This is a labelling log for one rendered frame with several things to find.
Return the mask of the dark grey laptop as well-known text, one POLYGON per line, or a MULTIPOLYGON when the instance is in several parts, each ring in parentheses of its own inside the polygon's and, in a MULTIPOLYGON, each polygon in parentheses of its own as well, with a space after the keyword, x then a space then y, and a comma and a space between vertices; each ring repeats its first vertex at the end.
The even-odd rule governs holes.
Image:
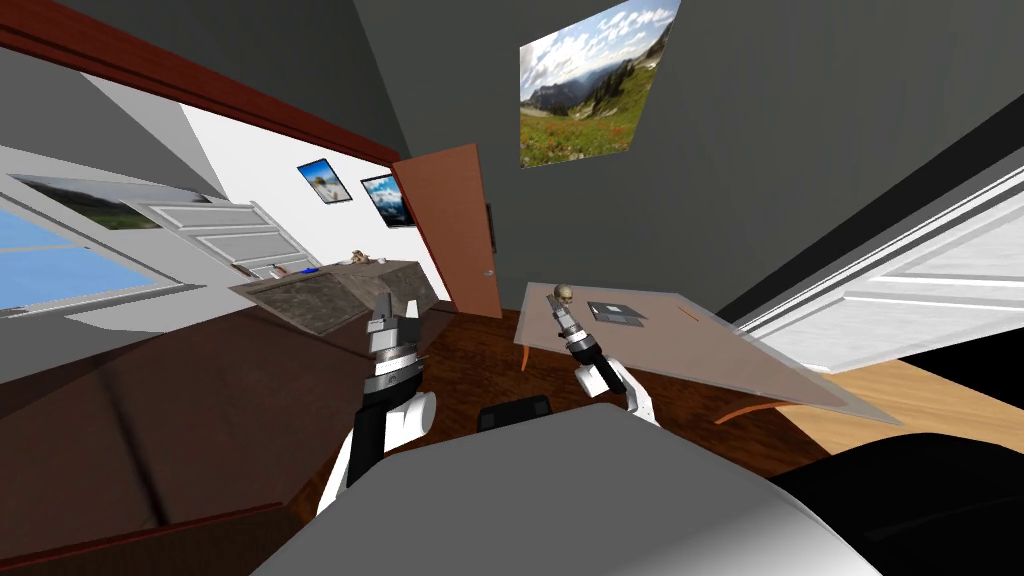
POLYGON ((643 321, 646 320, 645 316, 628 305, 594 301, 588 301, 587 305, 597 322, 643 327, 643 321))

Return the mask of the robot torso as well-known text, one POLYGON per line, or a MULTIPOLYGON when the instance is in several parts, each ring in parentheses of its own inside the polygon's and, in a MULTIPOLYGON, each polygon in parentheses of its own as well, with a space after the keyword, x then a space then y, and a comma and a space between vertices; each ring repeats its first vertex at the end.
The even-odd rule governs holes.
POLYGON ((606 403, 386 457, 251 576, 880 576, 766 479, 606 403))

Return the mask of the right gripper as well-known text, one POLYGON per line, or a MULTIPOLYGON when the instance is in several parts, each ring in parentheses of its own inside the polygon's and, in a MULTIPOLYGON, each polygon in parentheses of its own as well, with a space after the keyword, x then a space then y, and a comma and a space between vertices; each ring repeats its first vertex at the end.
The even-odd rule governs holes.
POLYGON ((548 294, 546 299, 552 308, 552 316, 559 325, 559 332, 577 332, 579 330, 578 322, 572 317, 570 311, 562 303, 561 299, 553 294, 548 294))

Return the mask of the wide landscape picture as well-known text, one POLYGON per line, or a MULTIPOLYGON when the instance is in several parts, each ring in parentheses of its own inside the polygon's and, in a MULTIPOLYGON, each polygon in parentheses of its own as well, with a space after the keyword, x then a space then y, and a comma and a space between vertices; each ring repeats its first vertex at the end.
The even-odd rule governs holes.
POLYGON ((193 190, 157 184, 11 174, 11 177, 108 230, 158 229, 161 224, 131 206, 139 202, 211 204, 193 190))

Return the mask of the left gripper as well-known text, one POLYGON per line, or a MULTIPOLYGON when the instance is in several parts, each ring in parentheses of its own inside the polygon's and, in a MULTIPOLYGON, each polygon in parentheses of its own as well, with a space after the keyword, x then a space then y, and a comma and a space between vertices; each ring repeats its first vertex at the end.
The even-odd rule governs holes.
POLYGON ((418 352, 422 319, 418 301, 410 299, 404 317, 393 317, 392 295, 381 292, 376 296, 374 316, 367 323, 369 352, 376 355, 406 355, 418 352))

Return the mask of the beige table with orange legs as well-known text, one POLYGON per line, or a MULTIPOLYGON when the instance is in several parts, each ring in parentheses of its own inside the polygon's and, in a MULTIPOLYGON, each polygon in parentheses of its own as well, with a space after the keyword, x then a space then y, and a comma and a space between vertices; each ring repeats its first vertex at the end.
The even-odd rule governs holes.
POLYGON ((896 421, 679 294, 583 286, 574 287, 573 294, 573 318, 605 355, 630 369, 889 424, 896 421), (628 305, 646 317, 644 326, 597 322, 588 301, 628 305))

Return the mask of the large mountain meadow picture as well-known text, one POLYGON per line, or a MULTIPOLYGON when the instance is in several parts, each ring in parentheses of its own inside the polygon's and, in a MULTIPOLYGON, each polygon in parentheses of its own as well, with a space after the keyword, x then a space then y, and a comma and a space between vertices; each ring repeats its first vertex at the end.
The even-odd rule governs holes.
POLYGON ((625 0, 519 49, 519 165, 630 150, 681 0, 625 0))

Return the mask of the window with blue sky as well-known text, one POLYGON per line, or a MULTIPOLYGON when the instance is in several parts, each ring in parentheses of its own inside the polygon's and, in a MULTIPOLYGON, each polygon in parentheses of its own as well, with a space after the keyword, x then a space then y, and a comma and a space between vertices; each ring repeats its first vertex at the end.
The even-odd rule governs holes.
POLYGON ((187 287, 0 192, 0 318, 118 305, 187 287))

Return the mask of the white panelled door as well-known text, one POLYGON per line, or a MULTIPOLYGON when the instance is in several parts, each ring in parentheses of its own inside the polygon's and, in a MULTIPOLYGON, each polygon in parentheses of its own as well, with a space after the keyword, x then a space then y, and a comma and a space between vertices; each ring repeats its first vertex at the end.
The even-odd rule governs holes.
POLYGON ((321 265, 255 203, 138 201, 128 205, 248 278, 278 279, 321 265))
POLYGON ((739 328, 841 373, 1024 327, 1024 166, 739 328))

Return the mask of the stone-topped grey cabinet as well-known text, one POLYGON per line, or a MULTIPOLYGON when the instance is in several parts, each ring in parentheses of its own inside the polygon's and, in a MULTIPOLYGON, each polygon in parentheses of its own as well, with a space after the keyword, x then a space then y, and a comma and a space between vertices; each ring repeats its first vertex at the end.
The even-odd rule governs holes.
POLYGON ((425 311, 439 298, 417 261, 334 264, 234 286, 232 291, 306 332, 324 336, 372 312, 377 296, 391 295, 392 311, 417 301, 425 311))

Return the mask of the brown door leaf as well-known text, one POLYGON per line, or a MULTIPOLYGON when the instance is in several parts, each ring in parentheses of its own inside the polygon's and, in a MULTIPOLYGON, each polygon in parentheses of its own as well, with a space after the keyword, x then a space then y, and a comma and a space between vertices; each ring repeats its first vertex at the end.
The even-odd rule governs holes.
POLYGON ((474 143, 392 165, 406 203, 460 313, 500 318, 492 233, 474 143), (487 270, 493 277, 484 277, 487 270))

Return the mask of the small sky picture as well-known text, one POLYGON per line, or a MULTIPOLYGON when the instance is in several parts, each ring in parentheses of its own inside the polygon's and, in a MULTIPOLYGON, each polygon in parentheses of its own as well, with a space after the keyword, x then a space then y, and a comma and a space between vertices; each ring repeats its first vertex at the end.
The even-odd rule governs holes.
POLYGON ((327 205, 348 202, 352 197, 326 159, 297 167, 319 200, 327 205))
POLYGON ((362 179, 360 183, 386 228, 416 227, 398 182, 392 174, 362 179))

